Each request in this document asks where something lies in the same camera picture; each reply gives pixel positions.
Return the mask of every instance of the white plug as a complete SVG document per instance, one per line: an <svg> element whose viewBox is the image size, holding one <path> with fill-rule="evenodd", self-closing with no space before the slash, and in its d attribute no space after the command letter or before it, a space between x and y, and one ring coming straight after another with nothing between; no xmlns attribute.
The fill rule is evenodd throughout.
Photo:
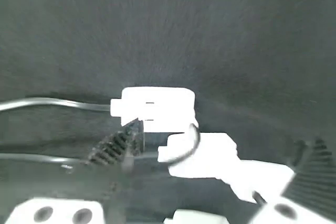
<svg viewBox="0 0 336 224"><path fill-rule="evenodd" d="M144 132L185 132L195 118L195 93L186 88L130 87L121 99L111 99L111 116L124 126L136 118Z"/></svg>

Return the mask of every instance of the gray cable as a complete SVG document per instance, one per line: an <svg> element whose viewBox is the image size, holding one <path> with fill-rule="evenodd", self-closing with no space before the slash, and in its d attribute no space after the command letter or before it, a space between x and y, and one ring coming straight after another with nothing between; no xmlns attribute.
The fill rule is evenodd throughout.
<svg viewBox="0 0 336 224"><path fill-rule="evenodd" d="M78 108L82 110L110 111L110 105L108 104L75 102L75 101L56 99L56 98L46 98L46 97L24 98L24 99L0 102L0 111L12 110L16 108L35 106L35 105L57 105L57 106Z"/></svg>
<svg viewBox="0 0 336 224"><path fill-rule="evenodd" d="M0 159L16 160L16 161L31 161L39 163L53 163L53 164L84 164L85 161L78 158L71 157L56 157L40 154L26 154L26 153L0 153Z"/></svg>

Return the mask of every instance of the mounting hole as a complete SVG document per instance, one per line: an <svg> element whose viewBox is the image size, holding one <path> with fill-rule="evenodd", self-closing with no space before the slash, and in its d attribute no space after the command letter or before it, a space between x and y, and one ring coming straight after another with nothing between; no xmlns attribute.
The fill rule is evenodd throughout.
<svg viewBox="0 0 336 224"><path fill-rule="evenodd" d="M289 219L295 220L297 217L295 210L285 204L277 204L274 206L274 209Z"/></svg>
<svg viewBox="0 0 336 224"><path fill-rule="evenodd" d="M35 212L34 221L35 222L44 222L51 217L51 215L53 214L52 212L54 212L52 207L42 207L41 209L39 209Z"/></svg>
<svg viewBox="0 0 336 224"><path fill-rule="evenodd" d="M83 208L78 210L72 218L73 224L88 224L92 219L92 212L90 209Z"/></svg>

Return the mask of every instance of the white plastic block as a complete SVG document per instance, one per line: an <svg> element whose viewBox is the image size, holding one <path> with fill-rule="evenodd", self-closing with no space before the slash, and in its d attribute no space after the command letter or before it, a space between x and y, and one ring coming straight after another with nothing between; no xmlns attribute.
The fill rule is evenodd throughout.
<svg viewBox="0 0 336 224"><path fill-rule="evenodd" d="M5 224L104 224L96 201L33 198L17 205Z"/></svg>
<svg viewBox="0 0 336 224"><path fill-rule="evenodd" d="M224 216L195 210L178 209L173 219L165 219L164 224L229 224Z"/></svg>
<svg viewBox="0 0 336 224"><path fill-rule="evenodd" d="M130 87L121 99L111 99L111 116L121 117L121 125L136 118L145 132L185 132L195 118L195 93L186 88Z"/></svg>

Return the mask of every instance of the white plastic connector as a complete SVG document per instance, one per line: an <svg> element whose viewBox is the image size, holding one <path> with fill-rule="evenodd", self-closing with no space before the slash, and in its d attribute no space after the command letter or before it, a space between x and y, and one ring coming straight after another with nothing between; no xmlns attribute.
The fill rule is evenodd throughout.
<svg viewBox="0 0 336 224"><path fill-rule="evenodd" d="M186 88L130 87L121 99L111 99L111 116L121 117L121 125L136 118L144 132L185 132L195 118L195 93Z"/></svg>
<svg viewBox="0 0 336 224"><path fill-rule="evenodd" d="M104 212L96 201L33 198L17 205L5 224L104 224Z"/></svg>
<svg viewBox="0 0 336 224"><path fill-rule="evenodd" d="M158 148L158 162L180 156L192 148L185 134L168 137L167 146ZM217 178L229 184L241 200L256 203L253 192L272 201L291 181L294 172L285 165L261 161L242 161L236 143L225 133L201 133L201 142L191 157L171 166L169 173L183 178Z"/></svg>
<svg viewBox="0 0 336 224"><path fill-rule="evenodd" d="M173 219L166 218L163 224L229 224L224 216L209 214L195 210L178 209Z"/></svg>

